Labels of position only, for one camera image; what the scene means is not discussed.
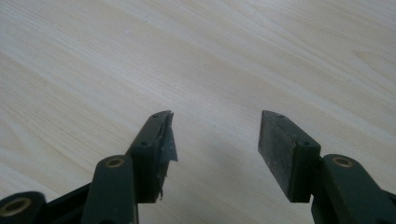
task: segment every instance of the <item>wood grain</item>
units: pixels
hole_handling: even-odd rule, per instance
[[[0,2],[0,198],[53,200],[175,112],[179,162],[141,223],[313,223],[257,151],[285,114],[396,192],[396,2]]]

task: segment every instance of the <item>black mechanical part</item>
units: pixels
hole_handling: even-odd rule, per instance
[[[315,223],[396,223],[396,196],[357,162],[319,156],[320,145],[283,115],[263,111],[259,152],[292,203],[308,203]]]
[[[138,223],[138,203],[155,203],[177,160],[171,111],[149,117],[125,155],[100,161],[93,181],[46,203],[39,192],[0,201],[0,223]]]

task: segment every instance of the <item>light wood surface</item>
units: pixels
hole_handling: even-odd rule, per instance
[[[263,109],[396,192],[396,2],[0,2],[0,198],[92,180],[174,111],[179,162],[141,223],[313,223],[258,153]]]

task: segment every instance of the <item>wooden table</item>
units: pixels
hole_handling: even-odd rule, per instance
[[[313,223],[258,153],[263,109],[396,191],[395,1],[0,2],[0,198],[51,201],[174,111],[141,223]]]

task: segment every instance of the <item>table surface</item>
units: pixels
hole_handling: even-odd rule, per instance
[[[0,198],[51,201],[174,111],[141,223],[313,223],[258,152],[262,110],[396,191],[396,2],[0,2]]]

